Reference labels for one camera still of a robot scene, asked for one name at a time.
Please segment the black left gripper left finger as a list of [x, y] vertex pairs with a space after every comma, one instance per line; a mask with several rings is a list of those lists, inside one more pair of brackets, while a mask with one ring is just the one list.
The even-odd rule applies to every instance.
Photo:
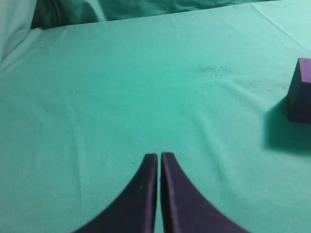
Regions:
[[146, 154], [119, 196], [78, 233], [153, 233], [157, 205], [158, 156]]

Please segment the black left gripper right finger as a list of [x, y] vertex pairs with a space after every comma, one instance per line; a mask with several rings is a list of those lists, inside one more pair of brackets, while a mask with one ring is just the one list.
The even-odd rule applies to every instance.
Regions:
[[199, 192], [172, 152], [161, 154], [161, 211], [166, 233], [247, 232]]

